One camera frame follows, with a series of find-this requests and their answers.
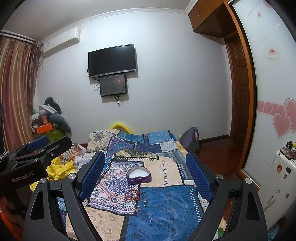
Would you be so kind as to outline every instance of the bedspread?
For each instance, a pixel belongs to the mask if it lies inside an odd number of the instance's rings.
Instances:
[[[174,141],[170,131],[134,135],[108,129],[90,133],[78,169],[98,150],[106,155],[102,179],[83,204],[102,239],[188,240],[208,202],[191,180],[185,163],[186,150]],[[151,182],[128,184],[126,173],[136,165],[149,169]],[[145,191],[147,197],[127,203],[124,194],[129,189]],[[144,206],[143,201],[149,202],[149,206]],[[68,216],[65,225],[69,237],[77,239]]]

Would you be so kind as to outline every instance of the striped curtain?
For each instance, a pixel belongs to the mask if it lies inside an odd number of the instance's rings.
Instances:
[[[0,38],[0,99],[4,108],[4,143],[9,152],[34,140],[29,116],[33,112],[40,41],[27,44]]]

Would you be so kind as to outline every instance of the suitcase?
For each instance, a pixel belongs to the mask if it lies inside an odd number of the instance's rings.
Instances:
[[[296,201],[296,161],[289,160],[277,151],[258,195],[269,229]]]

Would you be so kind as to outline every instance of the television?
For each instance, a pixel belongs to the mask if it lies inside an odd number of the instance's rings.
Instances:
[[[133,44],[89,52],[89,78],[136,70]]]
[[[100,78],[101,96],[126,94],[126,75],[117,74]]]

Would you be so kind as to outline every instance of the yellow tube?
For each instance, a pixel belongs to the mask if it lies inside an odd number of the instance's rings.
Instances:
[[[129,129],[125,124],[122,124],[122,123],[119,123],[119,122],[115,123],[114,125],[112,125],[110,127],[110,129],[117,129],[117,128],[122,129],[124,132],[126,132],[128,134],[133,134],[131,129]]]

